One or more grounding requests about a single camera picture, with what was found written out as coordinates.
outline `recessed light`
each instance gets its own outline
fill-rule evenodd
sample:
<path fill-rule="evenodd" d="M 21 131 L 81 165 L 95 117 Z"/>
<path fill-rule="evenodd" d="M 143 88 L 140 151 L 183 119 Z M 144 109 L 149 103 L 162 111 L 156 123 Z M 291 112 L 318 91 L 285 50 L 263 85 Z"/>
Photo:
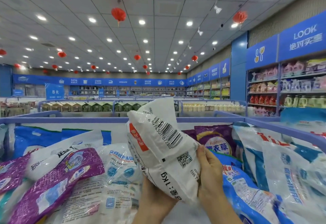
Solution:
<path fill-rule="evenodd" d="M 95 20 L 93 17 L 89 17 L 88 20 L 89 20 L 90 22 L 92 22 L 92 23 L 95 23 L 95 22 L 96 22 L 96 20 Z"/>
<path fill-rule="evenodd" d="M 46 20 L 46 18 L 42 15 L 37 15 L 36 17 L 39 18 L 40 20 Z"/>
<path fill-rule="evenodd" d="M 231 28 L 236 28 L 238 25 L 239 25 L 239 23 L 233 23 L 233 24 L 231 25 Z"/>

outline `red paper lantern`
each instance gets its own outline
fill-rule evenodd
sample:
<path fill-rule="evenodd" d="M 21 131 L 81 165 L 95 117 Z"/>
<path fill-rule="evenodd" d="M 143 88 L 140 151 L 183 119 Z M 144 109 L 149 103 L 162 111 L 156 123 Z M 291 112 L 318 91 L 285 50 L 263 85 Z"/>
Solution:
<path fill-rule="evenodd" d="M 238 11 L 234 16 L 233 16 L 233 21 L 235 23 L 242 23 L 248 18 L 247 12 L 246 11 Z"/>
<path fill-rule="evenodd" d="M 59 52 L 58 52 L 58 56 L 59 56 L 59 57 L 65 57 L 65 56 L 67 56 L 67 54 L 64 53 L 63 51 L 59 51 Z"/>
<path fill-rule="evenodd" d="M 126 18 L 125 11 L 123 11 L 120 8 L 112 8 L 111 14 L 118 21 L 118 26 L 119 26 L 119 22 L 124 21 Z"/>
<path fill-rule="evenodd" d="M 136 61 L 138 61 L 140 58 L 141 58 L 140 55 L 135 55 L 135 56 L 134 56 L 134 59 L 136 59 Z"/>
<path fill-rule="evenodd" d="M 7 52 L 4 49 L 0 49 L 0 55 L 6 55 Z"/>

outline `finger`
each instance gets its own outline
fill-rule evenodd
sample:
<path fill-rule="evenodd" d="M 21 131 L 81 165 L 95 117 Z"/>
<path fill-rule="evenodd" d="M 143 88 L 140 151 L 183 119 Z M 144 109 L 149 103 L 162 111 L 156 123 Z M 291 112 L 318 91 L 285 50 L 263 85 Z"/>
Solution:
<path fill-rule="evenodd" d="M 207 148 L 205 148 L 205 154 L 207 161 L 210 165 L 220 164 L 221 162 L 218 160 L 218 158 Z"/>
<path fill-rule="evenodd" d="M 197 148 L 197 157 L 199 160 L 199 164 L 201 167 L 207 167 L 209 166 L 209 163 L 207 161 L 206 155 L 205 155 L 205 149 L 203 145 L 199 145 Z"/>

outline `purple detergent bag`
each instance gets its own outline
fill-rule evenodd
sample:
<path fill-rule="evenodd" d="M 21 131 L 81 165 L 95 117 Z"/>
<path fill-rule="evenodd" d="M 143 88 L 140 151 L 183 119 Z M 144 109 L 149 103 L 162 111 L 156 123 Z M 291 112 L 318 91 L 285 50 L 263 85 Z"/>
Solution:
<path fill-rule="evenodd" d="M 30 154 L 0 163 L 0 195 L 22 184 Z"/>
<path fill-rule="evenodd" d="M 34 224 L 51 214 L 66 200 L 76 183 L 104 173 L 102 160 L 94 148 L 71 153 L 44 175 L 15 206 L 8 224 Z"/>
<path fill-rule="evenodd" d="M 235 156 L 236 143 L 232 138 L 232 128 L 226 124 L 215 126 L 195 126 L 197 141 L 214 152 Z"/>
<path fill-rule="evenodd" d="M 185 133 L 185 134 L 187 134 L 192 139 L 194 139 L 194 140 L 197 141 L 197 135 L 196 135 L 196 131 L 194 129 L 182 130 L 182 132 Z"/>

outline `white detergent bag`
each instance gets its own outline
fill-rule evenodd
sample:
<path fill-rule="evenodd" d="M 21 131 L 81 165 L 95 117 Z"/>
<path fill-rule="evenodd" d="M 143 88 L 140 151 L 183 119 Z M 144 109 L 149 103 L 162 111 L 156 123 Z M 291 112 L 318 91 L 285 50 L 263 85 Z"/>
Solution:
<path fill-rule="evenodd" d="M 306 183 L 310 181 L 304 170 L 309 167 L 308 160 L 286 146 L 270 142 L 264 142 L 262 149 L 270 192 L 282 197 L 286 214 L 294 224 L 325 223 L 326 196 Z"/>
<path fill-rule="evenodd" d="M 103 145 L 100 130 L 92 130 L 62 140 L 46 148 L 31 153 L 26 169 L 26 177 L 37 181 L 55 168 L 68 154 L 83 148 L 97 148 Z"/>
<path fill-rule="evenodd" d="M 128 117 L 129 148 L 145 176 L 170 197 L 197 202 L 198 142 L 178 129 L 173 98 L 154 100 Z"/>

